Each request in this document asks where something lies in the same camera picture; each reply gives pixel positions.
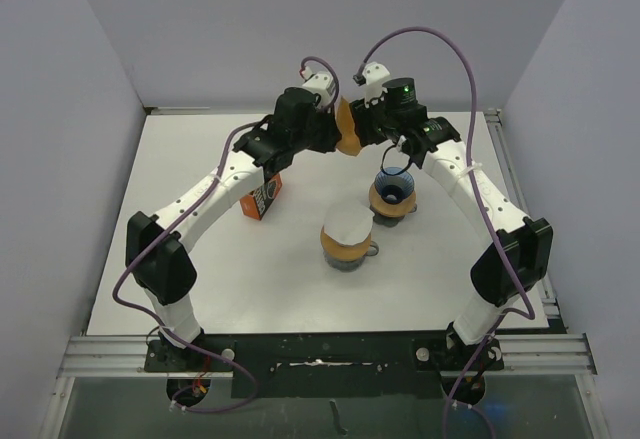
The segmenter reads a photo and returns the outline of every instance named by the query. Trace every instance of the gray floor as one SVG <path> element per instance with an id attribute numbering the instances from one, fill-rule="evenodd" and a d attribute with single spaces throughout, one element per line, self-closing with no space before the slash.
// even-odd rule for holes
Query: gray floor
<path id="1" fill-rule="evenodd" d="M 491 376 L 481 407 L 499 438 L 591 438 L 573 376 Z M 214 386 L 223 404 L 228 382 Z M 218 416 L 168 411 L 164 379 L 76 379 L 62 439 L 184 437 L 223 438 L 440 438 L 442 400 L 410 396 L 338 399 L 335 428 L 326 399 L 263 399 Z M 449 438 L 490 437 L 471 411 L 452 411 Z"/>

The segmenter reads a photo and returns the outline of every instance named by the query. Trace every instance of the white wall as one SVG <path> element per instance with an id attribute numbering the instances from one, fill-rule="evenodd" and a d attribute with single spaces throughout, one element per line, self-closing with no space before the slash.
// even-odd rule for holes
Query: white wall
<path id="1" fill-rule="evenodd" d="M 0 0 L 0 437 L 40 427 L 143 120 L 86 0 Z"/>
<path id="2" fill-rule="evenodd" d="M 563 317 L 586 331 L 613 437 L 640 437 L 640 0 L 566 0 L 505 109 L 528 203 L 555 230 Z"/>
<path id="3" fill-rule="evenodd" d="M 399 27 L 460 43 L 482 106 L 501 106 L 563 0 L 89 0 L 146 106 L 273 107 L 303 56 L 336 68 L 347 93 L 367 50 Z M 434 110 L 468 110 L 455 55 L 434 38 L 395 39 L 376 59 L 416 78 Z"/>

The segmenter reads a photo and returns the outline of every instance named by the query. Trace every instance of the gray mug handle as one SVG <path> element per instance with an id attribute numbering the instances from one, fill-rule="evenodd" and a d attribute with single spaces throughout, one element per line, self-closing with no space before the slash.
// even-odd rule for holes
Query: gray mug handle
<path id="1" fill-rule="evenodd" d="M 369 250 L 366 252 L 366 256 L 377 256 L 378 252 L 380 252 L 380 246 L 378 246 L 378 243 L 376 241 L 371 241 L 371 244 L 369 244 Z"/>

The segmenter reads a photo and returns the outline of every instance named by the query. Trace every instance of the black and orange box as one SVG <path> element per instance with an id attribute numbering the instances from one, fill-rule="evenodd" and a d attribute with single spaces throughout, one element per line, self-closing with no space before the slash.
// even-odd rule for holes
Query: black and orange box
<path id="1" fill-rule="evenodd" d="M 240 199 L 242 212 L 245 216 L 261 221 L 278 196 L 280 189 L 282 189 L 282 179 L 280 179 L 280 174 L 276 174 L 269 182 Z"/>

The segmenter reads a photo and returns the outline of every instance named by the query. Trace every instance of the purple cable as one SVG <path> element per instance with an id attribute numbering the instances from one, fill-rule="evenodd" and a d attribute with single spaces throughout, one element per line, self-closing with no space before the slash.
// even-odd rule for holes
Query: purple cable
<path id="1" fill-rule="evenodd" d="M 231 141 L 233 140 L 234 136 L 236 134 L 238 134 L 240 131 L 243 131 L 245 129 L 249 129 L 253 126 L 255 126 L 258 123 L 251 123 L 251 124 L 245 124 L 244 126 L 240 126 L 235 128 L 233 131 L 231 131 L 231 134 L 229 134 L 229 137 L 227 137 L 227 140 L 224 143 L 224 149 L 222 151 L 222 156 L 220 157 L 220 164 L 218 164 L 218 171 L 223 171 L 224 170 L 224 166 L 227 163 L 227 158 L 229 157 L 229 151 L 231 149 Z M 138 254 L 136 256 L 136 258 L 131 261 L 131 264 L 129 264 L 129 266 L 125 269 L 125 271 L 122 273 L 122 275 L 120 276 L 120 278 L 118 279 L 118 281 L 116 282 L 115 287 L 113 288 L 113 292 L 111 294 L 111 296 L 113 297 L 113 300 L 116 301 L 118 304 L 125 306 L 125 307 L 129 307 L 131 309 L 136 309 L 138 311 L 144 312 L 145 314 L 151 316 L 160 326 L 160 328 L 164 331 L 164 334 L 168 337 L 170 337 L 171 339 L 173 339 L 174 341 L 182 344 L 183 346 L 191 349 L 192 351 L 196 351 L 200 354 L 203 354 L 205 356 L 209 356 L 212 359 L 216 359 L 218 361 L 222 361 L 228 365 L 230 365 L 231 367 L 233 367 L 234 369 L 236 369 L 237 371 L 240 371 L 242 374 L 244 374 L 255 386 L 253 392 L 251 393 L 251 395 L 249 397 L 247 397 L 246 399 L 243 399 L 239 402 L 236 402 L 235 404 L 230 404 L 228 406 L 224 406 L 224 407 L 219 407 L 219 408 L 212 408 L 212 409 L 193 409 L 193 408 L 185 408 L 186 411 L 188 412 L 193 412 L 193 413 L 199 413 L 199 414 L 216 414 L 216 413 L 220 413 L 220 412 L 228 412 L 228 411 L 232 411 L 234 409 L 237 409 L 239 407 L 245 406 L 247 404 L 249 404 L 251 401 L 253 401 L 256 396 L 258 395 L 258 381 L 257 379 L 253 376 L 253 374 L 251 374 L 247 369 L 245 369 L 244 367 L 242 367 L 240 364 L 227 359 L 219 354 L 216 354 L 214 352 L 211 351 L 207 351 L 206 349 L 202 349 L 201 347 L 198 347 L 194 344 L 191 344 L 190 342 L 185 341 L 184 339 L 182 339 L 181 337 L 179 337 L 178 335 L 176 335 L 173 331 L 169 330 L 168 328 L 166 328 L 164 322 L 162 321 L 162 319 L 160 318 L 160 316 L 158 316 L 155 312 L 153 312 L 152 310 L 141 306 L 139 304 L 135 304 L 133 302 L 129 302 L 129 301 L 125 301 L 124 299 L 120 298 L 119 293 L 120 293 L 120 289 L 122 288 L 122 285 L 124 284 L 124 281 L 127 279 L 127 277 L 129 277 L 129 274 L 131 274 L 133 272 L 133 270 L 138 267 L 138 265 L 142 262 L 142 260 L 149 254 L 149 252 L 151 252 L 158 244 L 160 244 L 162 241 L 165 240 L 165 238 L 167 236 L 169 236 L 169 234 L 171 234 L 171 232 L 173 232 L 173 230 L 178 227 L 178 225 L 180 225 L 180 223 L 182 221 L 184 221 L 187 217 L 189 217 L 189 215 L 195 211 L 198 207 L 200 207 L 200 205 L 207 200 L 207 198 L 209 196 L 211 196 L 211 194 L 213 194 L 213 192 L 216 190 L 216 188 L 218 187 L 220 180 L 218 179 L 217 175 L 216 177 L 214 177 L 213 182 L 211 183 L 211 185 L 209 186 L 209 188 L 205 191 L 205 193 L 200 196 L 198 198 L 198 200 L 196 202 L 193 203 L 193 205 L 191 205 L 191 207 L 189 207 L 186 211 L 184 211 L 175 221 L 173 221 L 173 223 L 171 223 L 169 225 L 169 227 L 167 227 L 164 231 L 162 231 L 162 233 L 156 237 L 153 241 L 151 241 L 151 244 L 149 244 L 140 254 Z"/>
<path id="2" fill-rule="evenodd" d="M 458 58 L 462 62 L 462 65 L 464 66 L 465 71 L 467 72 L 467 76 L 469 78 L 469 86 L 471 87 L 471 120 L 469 121 L 469 135 L 467 136 L 467 154 L 466 154 L 466 158 L 465 159 L 467 161 L 467 167 L 471 167 L 471 165 L 473 164 L 473 159 L 471 158 L 471 146 L 473 144 L 473 131 L 474 131 L 475 125 L 476 125 L 476 109 L 478 107 L 478 95 L 477 95 L 477 91 L 476 91 L 476 81 L 475 81 L 475 78 L 473 76 L 473 71 L 471 70 L 471 65 L 469 64 L 469 61 L 467 60 L 465 55 L 462 53 L 460 48 L 451 39 L 449 39 L 446 35 L 444 35 L 440 31 L 437 31 L 436 29 L 432 29 L 430 27 L 413 26 L 413 27 L 404 27 L 402 29 L 398 29 L 397 31 L 394 31 L 394 32 L 392 32 L 390 34 L 387 34 L 385 37 L 380 39 L 371 48 L 371 50 L 367 53 L 367 55 L 365 56 L 364 60 L 362 61 L 362 64 L 360 64 L 360 67 L 358 68 L 357 75 L 358 76 L 362 75 L 362 72 L 364 71 L 364 68 L 366 67 L 367 62 L 369 61 L 369 59 L 371 58 L 373 53 L 380 46 L 382 46 L 389 39 L 391 39 L 391 38 L 393 38 L 395 36 L 399 36 L 400 34 L 407 33 L 407 32 L 426 32 L 427 34 L 431 34 L 432 36 L 436 36 L 437 38 L 441 39 L 451 49 L 453 49 L 453 52 L 456 53 L 456 55 L 458 56 Z M 523 316 L 523 317 L 525 317 L 527 319 L 530 319 L 530 320 L 533 320 L 536 317 L 536 313 L 533 310 L 533 306 L 531 305 L 531 301 L 527 297 L 527 292 L 524 290 L 524 287 L 520 283 L 520 279 L 518 279 L 518 274 L 513 269 L 513 266 L 511 265 L 511 263 L 509 262 L 509 258 L 507 257 L 507 254 L 505 253 L 504 248 L 502 247 L 502 244 L 500 243 L 500 239 L 498 238 L 498 235 L 496 234 L 496 231 L 493 228 L 493 224 L 491 224 L 491 219 L 489 218 L 489 214 L 487 214 L 487 211 L 484 208 L 484 204 L 482 202 L 482 196 L 480 195 L 480 190 L 478 188 L 478 182 L 476 180 L 476 176 L 475 176 L 475 173 L 473 172 L 473 169 L 471 169 L 469 171 L 469 179 L 471 180 L 471 188 L 473 189 L 473 195 L 474 195 L 474 197 L 476 199 L 476 202 L 478 203 L 478 209 L 480 210 L 480 214 L 482 215 L 482 219 L 484 220 L 484 223 L 487 226 L 487 231 L 489 231 L 489 235 L 491 236 L 491 240 L 493 241 L 493 244 L 495 245 L 496 251 L 498 251 L 498 255 L 500 256 L 500 260 L 502 261 L 502 264 L 504 265 L 505 269 L 507 270 L 507 273 L 509 274 L 509 277 L 511 278 L 511 281 L 513 282 L 513 285 L 515 286 L 516 290 L 518 291 L 518 294 L 522 298 L 522 300 L 523 300 L 523 302 L 524 302 L 524 304 L 525 304 L 525 306 L 527 308 L 527 311 L 524 312 L 524 311 L 520 311 L 519 309 L 515 309 L 515 308 L 507 308 L 504 311 L 502 311 L 502 314 L 500 315 L 498 320 L 491 327 L 489 332 L 487 332 L 487 334 L 484 336 L 484 338 L 482 339 L 480 344 L 478 344 L 478 347 L 476 348 L 476 350 L 472 354 L 472 356 L 469 359 L 469 361 L 467 361 L 467 364 L 465 364 L 464 368 L 460 372 L 460 375 L 456 379 L 456 382 L 454 383 L 453 387 L 451 388 L 451 391 L 449 392 L 449 394 L 448 394 L 448 396 L 446 398 L 446 401 L 445 401 L 444 412 L 442 414 L 442 436 L 445 439 L 447 437 L 447 417 L 448 417 L 448 413 L 449 413 L 449 404 L 451 403 L 451 399 L 453 398 L 455 392 L 457 391 L 458 387 L 460 386 L 460 383 L 462 382 L 462 379 L 464 378 L 465 374 L 469 371 L 469 369 L 471 369 L 471 366 L 473 365 L 473 363 L 476 361 L 476 359 L 480 355 L 480 352 L 482 351 L 484 346 L 487 344 L 489 336 L 491 334 L 493 334 L 493 332 L 495 332 L 495 330 L 498 328 L 498 326 L 502 323 L 505 315 L 508 314 L 509 312 L 516 313 L 516 314 L 521 315 L 521 316 Z M 487 425 L 489 426 L 489 430 L 491 432 L 491 437 L 496 437 L 495 436 L 495 430 L 493 429 L 493 426 L 489 422 L 488 418 L 483 413 L 481 413 L 479 409 L 477 409 L 477 408 L 472 408 L 472 409 L 476 410 L 476 412 L 478 412 L 483 417 L 485 422 L 487 422 Z"/>
<path id="3" fill-rule="evenodd" d="M 336 71 L 333 70 L 333 67 L 331 67 L 327 61 L 319 58 L 318 56 L 307 56 L 304 59 L 302 59 L 302 61 L 300 61 L 300 72 L 304 70 L 304 68 L 307 66 L 307 62 L 310 62 L 310 61 L 317 62 L 318 64 L 321 64 L 324 67 L 326 67 L 327 71 L 329 71 L 329 74 L 333 76 L 333 82 L 336 84 L 336 89 L 333 92 L 333 99 L 331 99 L 331 102 L 329 104 L 327 104 L 322 109 L 320 109 L 323 112 L 328 111 L 336 104 L 336 101 L 338 100 L 338 95 L 340 94 L 340 81 L 338 80 L 338 75 L 336 74 Z"/>

